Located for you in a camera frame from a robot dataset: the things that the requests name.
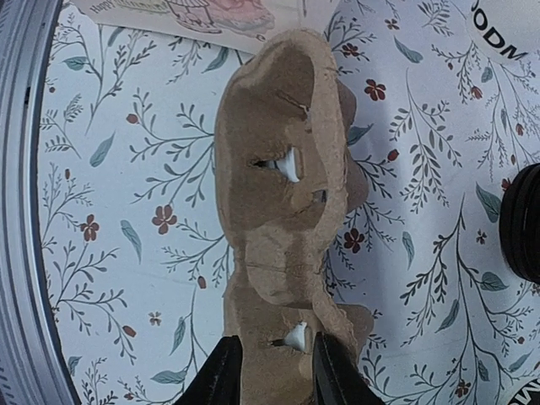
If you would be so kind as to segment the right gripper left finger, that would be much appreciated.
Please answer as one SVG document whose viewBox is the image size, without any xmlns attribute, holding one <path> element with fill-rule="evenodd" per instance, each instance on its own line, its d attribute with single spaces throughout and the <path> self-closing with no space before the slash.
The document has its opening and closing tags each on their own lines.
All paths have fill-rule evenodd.
<svg viewBox="0 0 540 405">
<path fill-rule="evenodd" d="M 222 337 L 175 405 L 239 405 L 242 359 L 240 338 Z"/>
</svg>

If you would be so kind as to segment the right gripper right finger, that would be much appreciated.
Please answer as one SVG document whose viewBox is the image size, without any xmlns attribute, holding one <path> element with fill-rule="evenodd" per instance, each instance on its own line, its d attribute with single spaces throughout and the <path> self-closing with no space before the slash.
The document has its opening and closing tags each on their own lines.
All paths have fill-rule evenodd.
<svg viewBox="0 0 540 405">
<path fill-rule="evenodd" d="M 312 371 L 315 404 L 382 404 L 382 400 L 364 383 L 347 349 L 331 334 L 316 334 Z"/>
</svg>

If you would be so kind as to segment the stack of paper cups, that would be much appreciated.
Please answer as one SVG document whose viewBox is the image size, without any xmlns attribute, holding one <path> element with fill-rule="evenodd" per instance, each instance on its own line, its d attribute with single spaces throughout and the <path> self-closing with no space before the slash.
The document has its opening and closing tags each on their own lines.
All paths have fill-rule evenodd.
<svg viewBox="0 0 540 405">
<path fill-rule="evenodd" d="M 539 377 L 523 377 L 501 398 L 502 405 L 539 405 Z"/>
</svg>

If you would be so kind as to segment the brown cardboard cup carrier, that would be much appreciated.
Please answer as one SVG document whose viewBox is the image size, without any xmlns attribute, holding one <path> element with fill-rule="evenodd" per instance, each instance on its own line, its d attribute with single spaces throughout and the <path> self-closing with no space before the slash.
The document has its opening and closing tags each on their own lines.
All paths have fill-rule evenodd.
<svg viewBox="0 0 540 405">
<path fill-rule="evenodd" d="M 324 256 L 367 198 L 348 150 L 353 94 L 312 30 L 271 39 L 228 82 L 214 129 L 219 221 L 234 252 L 224 331 L 243 346 L 244 404 L 311 404 L 312 348 L 273 341 L 300 324 L 328 332 L 357 360 L 374 319 L 327 292 Z"/>
</svg>

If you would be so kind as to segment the white paper bag orange handles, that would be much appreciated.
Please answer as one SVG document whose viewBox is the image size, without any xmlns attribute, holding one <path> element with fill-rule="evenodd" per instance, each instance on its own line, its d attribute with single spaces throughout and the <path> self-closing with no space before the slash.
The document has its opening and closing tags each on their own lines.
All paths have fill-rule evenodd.
<svg viewBox="0 0 540 405">
<path fill-rule="evenodd" d="M 79 0 L 97 24 L 147 30 L 256 54 L 274 36 L 321 33 L 338 6 L 326 0 Z"/>
</svg>

